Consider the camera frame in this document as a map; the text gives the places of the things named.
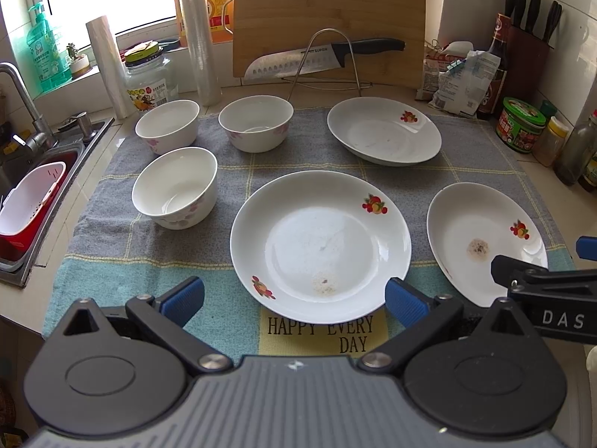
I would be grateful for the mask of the green lid sauce jar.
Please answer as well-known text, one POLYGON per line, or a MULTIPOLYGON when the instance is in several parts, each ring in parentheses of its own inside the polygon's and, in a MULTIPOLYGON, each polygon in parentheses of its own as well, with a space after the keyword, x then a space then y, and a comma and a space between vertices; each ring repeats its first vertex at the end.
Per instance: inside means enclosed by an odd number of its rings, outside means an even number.
POLYGON ((497 137, 511 150, 529 154, 546 127, 546 117, 534 106, 512 97, 503 99, 497 137))

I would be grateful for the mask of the chrome faucet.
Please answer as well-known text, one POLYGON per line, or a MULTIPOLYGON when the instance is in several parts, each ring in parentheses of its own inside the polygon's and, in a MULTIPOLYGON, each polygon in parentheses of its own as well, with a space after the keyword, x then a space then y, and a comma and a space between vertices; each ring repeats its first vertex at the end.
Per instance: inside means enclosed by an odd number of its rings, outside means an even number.
POLYGON ((54 148, 54 146, 58 144, 58 140, 51 131, 51 127, 47 124, 47 120, 35 107, 16 65, 13 65, 10 62, 2 62, 0 64, 0 71, 12 80, 25 109, 32 119, 32 124, 35 129, 35 132, 31 134, 26 141, 23 141, 19 136, 14 136, 13 140, 29 149, 33 156, 40 155, 45 151, 54 148))

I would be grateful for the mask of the red basin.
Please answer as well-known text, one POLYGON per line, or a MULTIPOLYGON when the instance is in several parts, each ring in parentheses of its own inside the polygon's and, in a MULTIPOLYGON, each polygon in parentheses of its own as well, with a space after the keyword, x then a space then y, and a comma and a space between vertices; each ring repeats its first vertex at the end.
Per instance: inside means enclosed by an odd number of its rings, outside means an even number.
POLYGON ((32 224, 32 228, 33 228, 33 231, 32 231, 32 241, 30 243, 29 242, 25 242, 25 247, 24 248, 16 248, 16 244, 13 241, 8 241, 6 238, 4 238, 4 237, 1 236, 1 260, 2 261, 9 262, 9 263, 16 262, 16 261, 20 260, 25 255, 25 253, 31 248, 31 246, 33 244, 33 241, 34 241, 35 237, 37 236, 37 232, 40 230, 41 225, 43 224, 44 220, 46 219, 47 215, 49 214, 51 206, 53 205, 53 202, 57 199, 58 194, 61 191, 61 188, 63 187, 63 184, 66 181, 68 172, 73 168, 73 166, 74 166, 75 161, 76 161, 77 158, 78 158, 78 153, 75 152, 75 151, 61 152, 61 153, 58 153, 58 155, 53 155, 50 158, 45 159, 40 164, 33 166, 32 168, 30 168, 27 171, 27 173, 28 173, 28 172, 32 171, 34 168, 37 168, 40 165, 48 164, 48 163, 51 163, 51 162, 58 162, 58 161, 65 162, 66 163, 66 167, 67 167, 66 176, 62 179, 62 183, 60 184, 59 190, 51 198, 51 203, 47 207, 47 211, 43 213, 42 217, 39 217, 32 224))

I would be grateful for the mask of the white colander basket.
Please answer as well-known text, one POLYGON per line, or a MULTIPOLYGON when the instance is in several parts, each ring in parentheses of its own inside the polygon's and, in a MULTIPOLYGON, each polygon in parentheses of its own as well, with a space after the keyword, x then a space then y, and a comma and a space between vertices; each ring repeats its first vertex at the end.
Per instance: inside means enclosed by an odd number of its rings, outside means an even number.
POLYGON ((66 176, 62 161, 40 165, 10 191, 1 208, 1 236, 24 248, 32 241, 32 224, 43 216, 66 176))

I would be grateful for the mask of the dark soy sauce bottle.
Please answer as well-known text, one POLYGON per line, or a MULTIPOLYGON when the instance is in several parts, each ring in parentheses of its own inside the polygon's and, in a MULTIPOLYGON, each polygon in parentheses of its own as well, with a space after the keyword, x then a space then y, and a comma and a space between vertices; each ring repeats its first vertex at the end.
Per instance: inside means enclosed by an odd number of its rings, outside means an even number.
POLYGON ((489 53, 499 57, 500 63, 489 84, 485 97, 481 103, 479 103, 478 110, 476 111, 476 117, 479 119, 488 120, 496 108, 507 74, 506 55, 510 27, 511 18, 502 13, 498 13, 489 53))

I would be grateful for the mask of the white bowl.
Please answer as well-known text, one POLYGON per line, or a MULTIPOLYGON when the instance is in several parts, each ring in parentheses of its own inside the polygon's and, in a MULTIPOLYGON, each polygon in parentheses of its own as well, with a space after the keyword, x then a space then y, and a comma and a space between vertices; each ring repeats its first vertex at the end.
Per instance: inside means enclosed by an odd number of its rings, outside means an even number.
POLYGON ((135 180, 132 204, 168 230, 203 221, 216 205, 219 163, 207 149, 186 147, 150 163, 135 180))
POLYGON ((191 146, 199 134, 199 105, 188 99, 162 104, 143 115, 135 134, 156 155, 191 146))
POLYGON ((288 135, 293 105, 278 96, 237 99, 219 113, 219 125, 239 151, 259 154, 277 148, 288 135))

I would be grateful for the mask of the green dish soap bottle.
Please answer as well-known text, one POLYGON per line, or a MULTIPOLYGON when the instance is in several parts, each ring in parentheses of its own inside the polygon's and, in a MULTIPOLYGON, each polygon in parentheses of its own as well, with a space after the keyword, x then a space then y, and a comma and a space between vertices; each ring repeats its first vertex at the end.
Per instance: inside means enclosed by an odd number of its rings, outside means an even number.
POLYGON ((46 93, 69 82, 72 74, 66 48, 46 16, 44 4, 35 3, 29 12, 34 15, 34 24, 27 34, 26 44, 41 90, 46 93))

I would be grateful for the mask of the small potted plant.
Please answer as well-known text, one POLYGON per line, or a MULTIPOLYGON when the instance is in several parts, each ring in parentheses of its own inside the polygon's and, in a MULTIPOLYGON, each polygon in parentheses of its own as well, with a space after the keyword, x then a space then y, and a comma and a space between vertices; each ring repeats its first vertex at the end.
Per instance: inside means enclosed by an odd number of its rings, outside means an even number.
POLYGON ((67 44, 69 56, 69 68, 73 79, 78 79, 91 70, 91 64, 87 54, 79 53, 75 44, 67 44))

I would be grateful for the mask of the yellow lid spice jar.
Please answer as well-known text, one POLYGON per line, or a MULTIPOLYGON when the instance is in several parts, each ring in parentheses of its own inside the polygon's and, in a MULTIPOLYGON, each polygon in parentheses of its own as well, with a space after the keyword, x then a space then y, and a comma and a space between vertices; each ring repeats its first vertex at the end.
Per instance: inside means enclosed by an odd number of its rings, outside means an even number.
POLYGON ((550 167, 567 141, 570 127, 552 116, 532 148, 532 155, 544 167, 550 167))

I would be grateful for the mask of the large white plate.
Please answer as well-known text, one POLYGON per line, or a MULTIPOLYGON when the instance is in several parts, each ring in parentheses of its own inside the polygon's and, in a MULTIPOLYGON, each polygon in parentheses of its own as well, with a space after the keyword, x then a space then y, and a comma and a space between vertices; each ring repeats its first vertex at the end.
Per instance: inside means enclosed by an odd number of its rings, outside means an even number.
POLYGON ((231 228, 237 277, 264 307, 312 325, 342 324, 385 303, 407 276, 412 241, 382 190, 326 170, 286 174, 241 206, 231 228))

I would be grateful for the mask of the bamboo cutting board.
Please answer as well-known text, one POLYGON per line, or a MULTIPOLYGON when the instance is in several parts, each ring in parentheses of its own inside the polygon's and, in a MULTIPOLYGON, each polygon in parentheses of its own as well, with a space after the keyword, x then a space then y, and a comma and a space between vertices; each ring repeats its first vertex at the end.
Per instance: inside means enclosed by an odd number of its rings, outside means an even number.
POLYGON ((356 56, 328 78, 420 86, 425 55, 426 0, 235 0, 233 74, 244 76, 257 58, 308 43, 393 37, 401 52, 356 56))

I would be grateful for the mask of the orange white snack bag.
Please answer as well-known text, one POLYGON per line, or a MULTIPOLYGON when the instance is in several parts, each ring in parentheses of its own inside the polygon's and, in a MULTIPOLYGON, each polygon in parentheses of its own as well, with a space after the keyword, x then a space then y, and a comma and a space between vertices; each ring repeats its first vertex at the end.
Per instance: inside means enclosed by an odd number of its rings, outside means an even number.
POLYGON ((439 76, 455 61, 463 60, 473 50, 470 41, 453 41, 441 47, 438 41, 425 43, 423 60, 423 77, 420 88, 416 92, 417 101, 429 102, 439 88, 439 76))

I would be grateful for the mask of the glass jar green lid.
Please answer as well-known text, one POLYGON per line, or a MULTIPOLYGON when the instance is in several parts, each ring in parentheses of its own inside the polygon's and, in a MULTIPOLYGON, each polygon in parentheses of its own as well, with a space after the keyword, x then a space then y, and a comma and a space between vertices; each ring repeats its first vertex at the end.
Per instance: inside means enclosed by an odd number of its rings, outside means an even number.
POLYGON ((170 59, 157 41, 144 41, 124 53, 125 90, 140 112, 178 98, 178 80, 170 59))

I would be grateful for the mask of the tall cling film roll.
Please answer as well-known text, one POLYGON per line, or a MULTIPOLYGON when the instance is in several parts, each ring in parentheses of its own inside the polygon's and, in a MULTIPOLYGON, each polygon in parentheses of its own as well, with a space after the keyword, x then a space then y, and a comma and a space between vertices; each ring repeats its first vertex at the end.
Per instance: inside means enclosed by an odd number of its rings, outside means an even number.
POLYGON ((216 72, 206 0, 180 0, 180 6, 199 104, 214 105, 221 101, 222 90, 216 72))

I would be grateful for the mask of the clear oil bottle red cap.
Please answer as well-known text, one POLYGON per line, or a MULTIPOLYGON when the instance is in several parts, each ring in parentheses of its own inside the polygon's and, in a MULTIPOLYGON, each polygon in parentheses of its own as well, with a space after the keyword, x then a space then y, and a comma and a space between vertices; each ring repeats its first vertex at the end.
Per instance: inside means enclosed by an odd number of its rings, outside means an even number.
POLYGON ((553 165, 557 178, 567 186, 575 184, 596 153, 596 111, 572 130, 563 151, 553 165))

